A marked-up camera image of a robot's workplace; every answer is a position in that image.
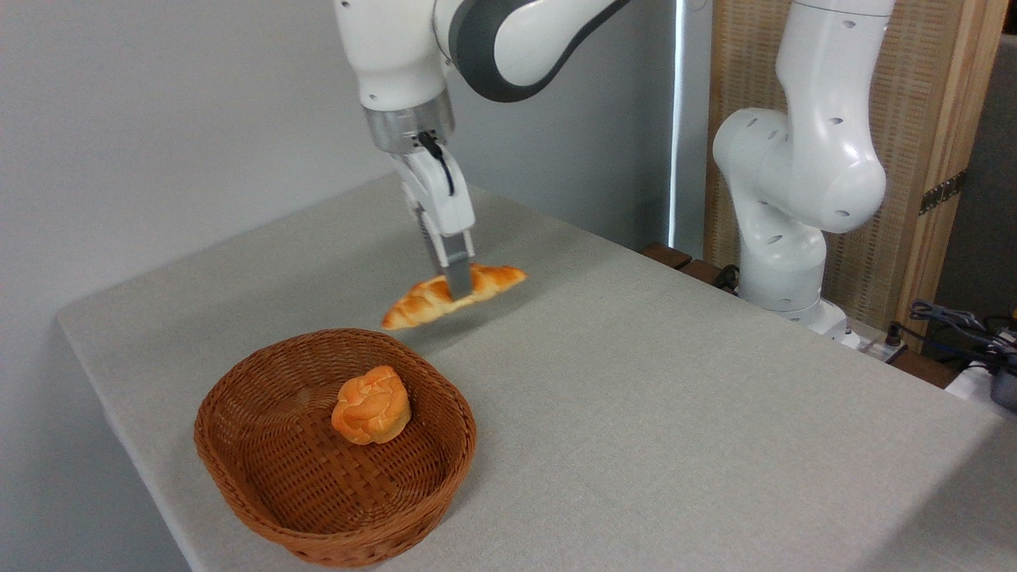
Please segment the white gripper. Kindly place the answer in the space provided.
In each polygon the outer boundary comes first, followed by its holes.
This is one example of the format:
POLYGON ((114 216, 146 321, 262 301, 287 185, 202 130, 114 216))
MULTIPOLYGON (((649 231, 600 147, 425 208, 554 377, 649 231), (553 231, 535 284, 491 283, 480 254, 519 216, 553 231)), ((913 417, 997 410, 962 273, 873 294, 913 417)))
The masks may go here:
POLYGON ((404 181, 404 190, 423 236, 435 274, 447 280, 451 300, 457 301, 473 293, 471 260, 474 255, 470 229, 476 223, 468 185, 457 161, 446 146, 439 146, 438 157, 428 149, 413 153, 396 153, 393 162, 404 181), (433 238, 440 235, 444 260, 442 265, 433 238))

